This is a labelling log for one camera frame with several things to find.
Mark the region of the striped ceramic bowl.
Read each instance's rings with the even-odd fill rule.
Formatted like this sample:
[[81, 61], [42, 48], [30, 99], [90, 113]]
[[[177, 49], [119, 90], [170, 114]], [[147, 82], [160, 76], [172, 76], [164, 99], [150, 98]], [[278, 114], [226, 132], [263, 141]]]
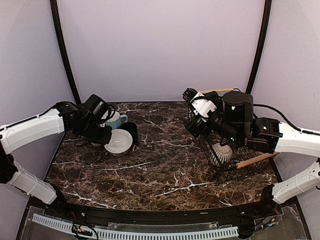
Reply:
[[222, 167], [232, 159], [232, 156], [233, 150], [229, 145], [215, 143], [209, 153], [209, 162], [216, 167]]

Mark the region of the brown ceramic cup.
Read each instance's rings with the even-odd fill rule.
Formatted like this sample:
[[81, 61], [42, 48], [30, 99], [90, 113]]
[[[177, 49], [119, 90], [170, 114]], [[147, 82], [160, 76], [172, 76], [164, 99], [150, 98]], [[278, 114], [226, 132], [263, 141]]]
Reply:
[[104, 149], [104, 146], [102, 144], [99, 144], [99, 143], [91, 143], [94, 147], [95, 150], [103, 150]]

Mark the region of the light blue mug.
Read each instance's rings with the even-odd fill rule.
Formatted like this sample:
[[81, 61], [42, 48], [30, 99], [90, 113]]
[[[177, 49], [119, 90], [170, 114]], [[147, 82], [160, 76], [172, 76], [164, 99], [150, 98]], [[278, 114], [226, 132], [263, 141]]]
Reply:
[[105, 122], [106, 126], [111, 127], [113, 130], [118, 129], [121, 124], [126, 123], [128, 121], [128, 116], [126, 114], [120, 114], [115, 111], [114, 115]]

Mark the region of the beige ceramic bowl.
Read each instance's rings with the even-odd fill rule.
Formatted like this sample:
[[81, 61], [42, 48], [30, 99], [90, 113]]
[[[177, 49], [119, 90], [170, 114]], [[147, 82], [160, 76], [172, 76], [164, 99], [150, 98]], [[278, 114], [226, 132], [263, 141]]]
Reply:
[[128, 151], [133, 144], [132, 135], [124, 129], [114, 129], [111, 131], [111, 139], [104, 148], [111, 154], [123, 154]]

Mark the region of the dark green cup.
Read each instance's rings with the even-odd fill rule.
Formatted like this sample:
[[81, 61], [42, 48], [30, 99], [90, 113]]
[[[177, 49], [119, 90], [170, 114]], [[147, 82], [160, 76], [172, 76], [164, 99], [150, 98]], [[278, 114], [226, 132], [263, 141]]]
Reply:
[[122, 129], [129, 132], [132, 136], [133, 143], [139, 145], [138, 126], [134, 122], [125, 122], [122, 124]]

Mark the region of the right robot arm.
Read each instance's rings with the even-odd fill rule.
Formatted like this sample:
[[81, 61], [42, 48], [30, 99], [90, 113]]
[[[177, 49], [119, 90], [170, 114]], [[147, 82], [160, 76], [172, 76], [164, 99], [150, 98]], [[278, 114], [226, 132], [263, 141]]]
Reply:
[[[249, 136], [243, 126], [226, 123], [221, 117], [203, 120], [195, 117], [184, 120], [185, 128], [194, 136], [207, 137], [211, 133], [226, 140], [227, 145], [246, 147], [264, 154], [294, 153], [319, 158], [320, 134], [309, 129], [296, 130], [288, 123], [272, 118], [256, 118], [250, 125]], [[255, 205], [255, 213], [266, 217], [275, 208], [275, 203], [287, 200], [320, 184], [320, 161], [314, 161], [305, 170], [280, 183], [263, 189], [262, 201]]]

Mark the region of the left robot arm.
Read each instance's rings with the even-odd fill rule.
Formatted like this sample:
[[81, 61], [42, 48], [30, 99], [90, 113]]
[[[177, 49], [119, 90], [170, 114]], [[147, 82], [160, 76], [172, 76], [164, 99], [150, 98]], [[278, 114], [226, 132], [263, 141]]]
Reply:
[[70, 206], [51, 184], [25, 170], [12, 153], [42, 138], [72, 131], [84, 140], [105, 145], [110, 142], [112, 128], [102, 127], [102, 116], [110, 111], [105, 102], [75, 105], [68, 101], [56, 103], [47, 111], [0, 128], [0, 182], [9, 184], [51, 205], [60, 218], [67, 218]]

